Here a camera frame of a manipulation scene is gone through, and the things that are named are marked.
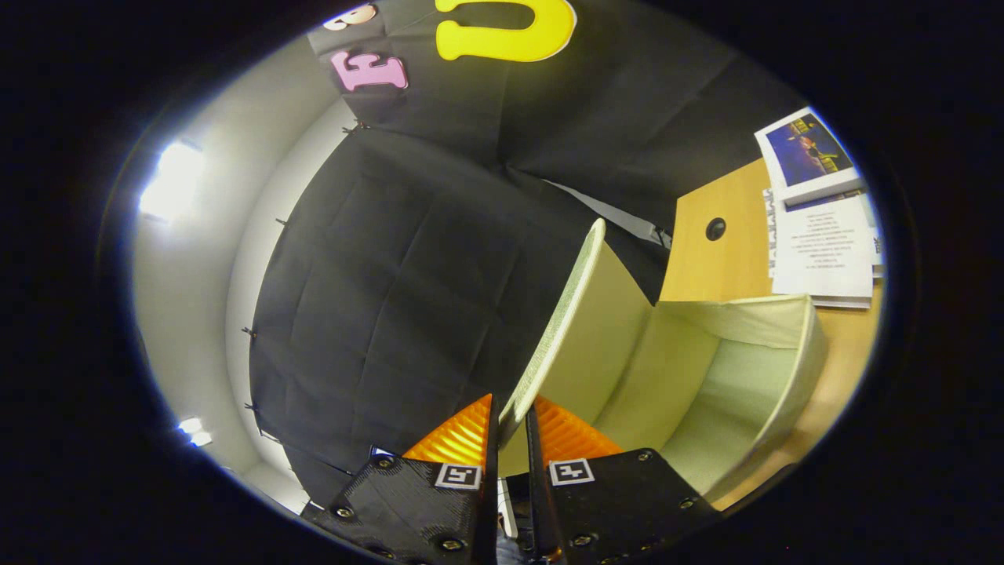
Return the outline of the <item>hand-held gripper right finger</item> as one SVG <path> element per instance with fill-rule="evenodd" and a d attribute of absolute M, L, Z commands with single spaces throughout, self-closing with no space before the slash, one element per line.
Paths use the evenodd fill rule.
<path fill-rule="evenodd" d="M 718 511 L 652 448 L 624 450 L 538 397 L 525 418 L 537 555 L 548 564 L 655 564 Z"/>

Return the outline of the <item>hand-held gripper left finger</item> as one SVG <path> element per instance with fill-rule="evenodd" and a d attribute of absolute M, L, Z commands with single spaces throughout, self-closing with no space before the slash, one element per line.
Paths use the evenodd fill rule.
<path fill-rule="evenodd" d="M 379 564 L 494 564 L 500 404 L 387 395 L 309 430 L 316 526 Z"/>

